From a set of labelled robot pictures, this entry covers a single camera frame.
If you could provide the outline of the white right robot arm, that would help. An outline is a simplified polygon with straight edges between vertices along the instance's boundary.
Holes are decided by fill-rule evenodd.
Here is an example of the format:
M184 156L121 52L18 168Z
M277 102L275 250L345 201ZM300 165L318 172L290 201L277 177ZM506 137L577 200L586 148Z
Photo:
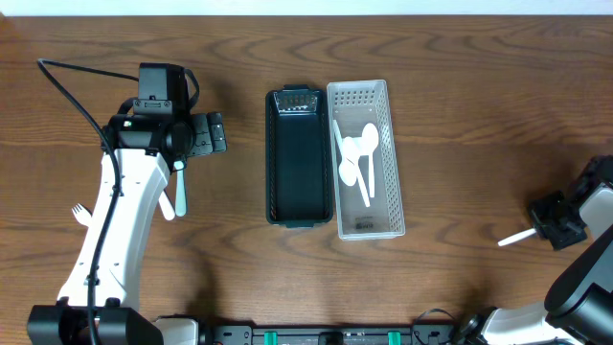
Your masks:
M602 183L591 192L579 215L596 227L595 239L545 300L473 317L463 329L466 344L612 345L612 185Z

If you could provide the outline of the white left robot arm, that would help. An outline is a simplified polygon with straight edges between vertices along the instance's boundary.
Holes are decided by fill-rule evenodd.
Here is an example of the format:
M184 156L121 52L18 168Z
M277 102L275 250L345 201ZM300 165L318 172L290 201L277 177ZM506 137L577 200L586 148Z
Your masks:
M204 344L210 332L193 316L139 312L141 268L153 214L167 219L187 210L186 189L171 203L170 175L187 159L223 152L218 112L165 117L113 116L105 128L114 144L102 158L98 198L78 260L53 305L35 305L27 334L33 344Z

